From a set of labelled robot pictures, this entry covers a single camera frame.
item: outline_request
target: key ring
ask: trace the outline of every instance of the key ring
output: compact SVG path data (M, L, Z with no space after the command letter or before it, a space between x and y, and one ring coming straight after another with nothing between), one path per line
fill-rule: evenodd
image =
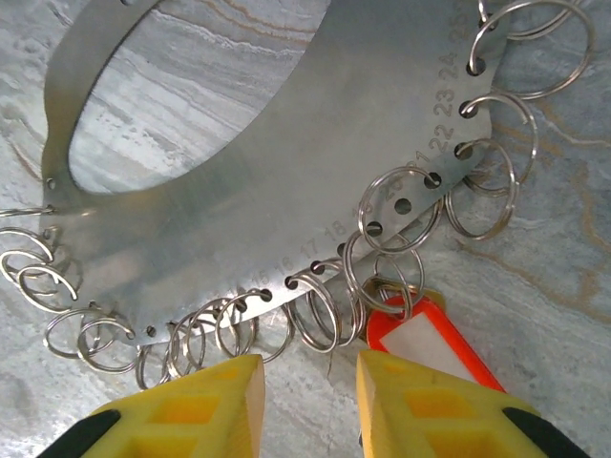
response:
M575 80L579 78L579 76L583 73L583 71L586 69L586 67L590 63L592 54L594 52L594 45L596 42L596 32L594 30L592 21L587 16L587 14L585 14L585 12L583 12L583 10L577 7L575 4L568 2L567 0L517 0L514 3L506 5L505 7L497 11L495 14L490 16L490 18L488 18L488 20L484 22L481 29L479 29L479 32L477 33L477 36L475 37L475 40L471 46L471 52L469 53L469 63L467 64L467 67L472 72L472 74L474 75L480 74L480 71L478 70L478 65L477 65L478 58L476 57L476 53L477 53L477 47L479 43L481 42L484 34L487 31L489 31L495 24L497 24L498 21L501 18L503 18L505 15L513 11L522 10L524 8L527 8L533 5L556 5L556 6L566 8L567 10L572 12L574 15L576 15L581 20L581 22L583 22L583 25L586 28L587 46L583 54L583 58L581 59L581 62L573 70L573 72L569 74L566 78L561 80L560 82L553 84L547 88L544 88L539 91L518 93L514 91L500 90L500 89L495 88L495 86L493 86L493 89L496 89L497 91L512 94L516 97L521 98L522 100L537 100L538 98L543 98L547 95L555 94L558 91L561 91L562 89L566 88L567 86L575 82Z
M515 109L517 113L521 116L522 123L523 124L528 123L531 127L531 131L533 133L531 154L528 160L528 164L526 164L526 168L522 172L522 175L519 178L516 178L517 184L523 184L524 181L526 181L526 178L528 178L529 174L531 173L531 170L533 168L533 165L535 164L535 159L537 158L537 152L538 152L538 144L539 144L538 127L537 127L537 122L535 121L535 117L533 116L533 112L531 111L530 108L528 108L528 106L522 100L520 100L519 98L513 95L489 93L489 94L481 95L475 98L474 100L461 105L460 107L461 115L471 113L473 110L476 109L476 107L480 103L483 103L488 100L509 105L510 107ZM458 150L456 150L455 152L456 157L460 159L461 153L463 153L469 147L477 143L479 143L479 140L472 140L472 141L463 143L462 145L459 145ZM469 186L474 191L480 191L482 194L485 194L485 195L489 195L492 197L499 197L499 196L505 196L507 194L507 188L495 188L495 189L485 188L475 183L469 176L464 177L463 181L467 186Z
M498 217L498 220L487 231L482 232L480 234L475 234L465 229L465 227L458 220L458 217L456 216L456 212L453 207L452 191L446 194L444 199L446 200L446 213L448 215L448 219L450 220L450 224L456 230L456 232L469 239L485 240L494 237L496 234L502 231L509 223L509 219L511 218L516 208L518 184L516 181L516 174L514 173L514 164L510 160L509 155L507 154L505 149L497 141L492 140L491 138L480 138L478 141L482 143L485 142L493 148L498 149L503 155L505 163L507 164L507 173L509 175L509 192L507 193L507 201L505 203L505 207L503 208L503 211Z

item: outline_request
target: stainless steel plate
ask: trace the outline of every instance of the stainless steel plate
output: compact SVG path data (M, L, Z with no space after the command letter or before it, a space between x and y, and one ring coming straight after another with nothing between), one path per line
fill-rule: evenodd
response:
M489 136L489 114L464 119L458 108L490 90L506 25L487 35L487 70L475 77L465 69L475 1L334 0L292 75L225 148L155 188L88 194L69 171L74 127L106 62L156 3L92 0L56 50L45 87L45 202L58 211L41 229L56 229L82 272L76 306L118 311L134 344L167 340L168 322L239 289L273 294L250 301L244 319L294 299L304 291L287 289L286 276L336 256L377 175L414 162L442 179L436 189L406 177L382 190L371 218L388 239L481 159L459 161L453 149ZM398 198L410 200L407 215L394 211Z

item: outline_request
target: engraved number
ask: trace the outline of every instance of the engraved number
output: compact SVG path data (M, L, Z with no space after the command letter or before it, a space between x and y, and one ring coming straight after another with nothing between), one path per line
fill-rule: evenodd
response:
M438 101L442 101L445 98L446 101L452 102L454 100L454 91L452 91L451 89L437 91L435 98Z
M309 260L312 258L312 256L317 255L318 250L316 249L316 240L310 239L305 245L302 245L301 253Z
M452 138L452 135L454 133L454 129L448 130L446 126L442 126L441 124L435 127L435 135L440 136L441 134L439 133L439 131L443 132L443 136L446 137L446 140Z
M435 149L435 145L437 145L437 148L439 149L439 153L443 153L443 154L447 153L447 150L448 150L448 142L447 141L444 141L443 145L442 145L438 138L433 138L429 142L429 148L434 150Z
M454 65L454 60L456 59L456 53L450 52L448 55L442 55L439 57L441 63L446 65Z
M456 68L456 66L454 65L453 67L450 67L448 69L441 69L439 71L439 77L441 79L448 79L446 78L446 75L449 75L452 79L457 79L458 78L458 69Z
M436 115L439 115L439 110L441 110L445 116L452 116L452 103L449 103L447 107L441 103L437 103L432 107L432 112Z
M416 151L416 159L424 159L424 160L426 160L427 162L429 162L429 161L430 161L430 159L429 159L428 157L424 156L424 155L423 155L422 153L420 153L419 151Z

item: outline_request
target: printed number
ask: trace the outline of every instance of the printed number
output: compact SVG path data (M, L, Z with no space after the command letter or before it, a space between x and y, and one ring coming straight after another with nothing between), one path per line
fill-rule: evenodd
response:
M401 191L403 189L403 181L401 181L401 179L395 179L380 187L380 192L384 194L384 199L386 202L389 202L392 198L394 198L394 191L392 191L393 189L394 191Z
M446 65L454 65L454 60L456 59L457 54L455 52L450 52L448 55L442 55L439 57L441 63Z
M439 131L443 132L443 136L446 137L446 140L452 138L452 135L454 133L454 129L448 130L446 126L442 126L441 124L435 127L435 135L440 136L441 134L439 133Z
M310 239L307 241L305 245L302 246L301 253L305 255L309 260L318 254L318 250L316 249L316 240Z
M437 145L437 148L439 149L439 153L444 153L444 154L447 153L447 149L448 149L448 142L447 141L444 141L444 143L442 145L438 138L433 138L429 142L429 148L434 150L435 149L435 145Z
M447 102L452 102L454 100L454 91L447 89L442 91L437 91L435 98L441 102L442 100L446 100Z
M259 271L259 276L254 276L252 278L252 282L256 283L256 284L268 284L269 283L269 277L267 276L267 274L265 273L264 270L260 270Z
M432 112L436 115L440 115L439 110L441 110L445 116L452 116L452 103L449 103L447 107L441 103L437 103L432 107Z
M457 79L458 69L456 68L456 66L450 67L449 69L441 69L439 71L439 77L441 79L448 79L446 78L446 75L449 75L452 79Z
M290 272L293 270L293 263L290 261L289 258L283 258L282 265L276 262L274 264L274 269L280 272L280 275L284 275L286 272Z
M467 29L452 29L450 31L450 41L453 43L460 43L469 38L469 31Z
M419 151L416 151L416 159L424 159L424 160L426 160L427 162L429 162L429 161L430 161L430 159L429 159L428 157L424 156L424 155L423 155L422 153L420 153Z
M469 17L464 12L456 15L452 19L450 19L451 26L465 26L469 22Z

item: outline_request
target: marble surface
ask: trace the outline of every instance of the marble surface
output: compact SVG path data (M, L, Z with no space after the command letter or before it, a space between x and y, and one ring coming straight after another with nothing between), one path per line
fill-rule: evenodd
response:
M0 5L0 206L39 204L46 137L46 64L85 0L4 0ZM611 3L584 0L599 34L577 83L531 104L541 130L536 169L516 216L495 239L470 242L447 221L422 248L427 285L505 388L530 402L593 457L611 457ZM71 150L88 190L124 192L181 175L213 155L263 108L297 64L327 0L166 0L145 18L102 75ZM549 11L516 16L516 28ZM528 89L568 74L583 49L571 20L558 32L508 47L496 84ZM526 128L494 106L495 138L523 166ZM490 162L491 170L502 170ZM470 227L500 202L456 190ZM6 225L37 229L37 218ZM0 240L2 250L10 244ZM77 419L137 390L63 361L42 345L50 317L0 283L0 448L34 456ZM263 318L262 347L283 336ZM295 342L266 367L262 457L354 457L356 343L331 356Z

